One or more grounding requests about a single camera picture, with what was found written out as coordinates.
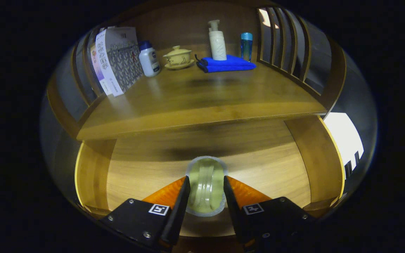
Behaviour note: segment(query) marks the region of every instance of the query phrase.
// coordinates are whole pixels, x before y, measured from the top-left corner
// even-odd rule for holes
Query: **book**
[[[135,27],[105,29],[95,44],[108,88],[114,96],[124,94],[143,75]]]
[[[98,77],[98,81],[101,84],[101,87],[104,90],[106,95],[112,94],[112,90],[107,86],[107,82],[104,79],[103,72],[101,71],[101,66],[99,65],[98,59],[96,58],[96,45],[92,45],[91,47],[91,61],[93,63],[93,69],[95,70],[96,77]]]

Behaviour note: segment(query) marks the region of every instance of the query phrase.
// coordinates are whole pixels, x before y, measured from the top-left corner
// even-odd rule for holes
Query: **wooden shelf board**
[[[197,66],[141,77],[124,95],[106,97],[78,140],[116,139],[135,132],[267,117],[324,115],[326,109],[269,67],[204,73]]]
[[[188,163],[201,155],[219,157],[231,177],[269,197],[286,196],[300,207],[310,203],[306,168],[290,131],[280,119],[264,119],[118,139],[107,175],[109,209],[130,197],[142,200],[181,178]],[[225,209],[211,218],[186,214],[180,234],[234,232]]]

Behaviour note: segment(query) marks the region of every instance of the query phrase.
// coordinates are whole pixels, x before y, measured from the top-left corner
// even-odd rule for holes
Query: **blue cap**
[[[252,40],[252,33],[249,32],[242,33],[242,40]]]
[[[149,40],[143,40],[143,41],[139,42],[140,51],[148,49],[148,48],[152,48],[152,47],[153,47],[153,45],[151,45],[151,43],[149,43]]]

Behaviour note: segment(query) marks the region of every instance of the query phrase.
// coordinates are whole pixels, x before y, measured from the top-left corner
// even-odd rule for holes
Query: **small bottle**
[[[157,60],[156,50],[149,40],[144,40],[139,43],[140,48],[140,64],[142,65],[143,72],[147,77],[153,77],[160,72],[159,61]]]
[[[244,32],[241,35],[241,51],[242,51],[242,59],[245,61],[251,62],[251,54],[252,54],[252,33]]]

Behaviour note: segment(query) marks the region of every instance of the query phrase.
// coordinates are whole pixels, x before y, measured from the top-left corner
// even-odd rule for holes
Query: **light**
[[[324,123],[339,148],[343,165],[351,161],[352,170],[354,170],[356,167],[354,154],[359,152],[359,157],[362,157],[364,147],[351,119],[345,113],[330,112],[325,117]]]
[[[264,9],[259,9],[259,11],[264,20],[262,24],[266,25],[267,27],[271,27],[270,17],[268,16],[268,12]]]

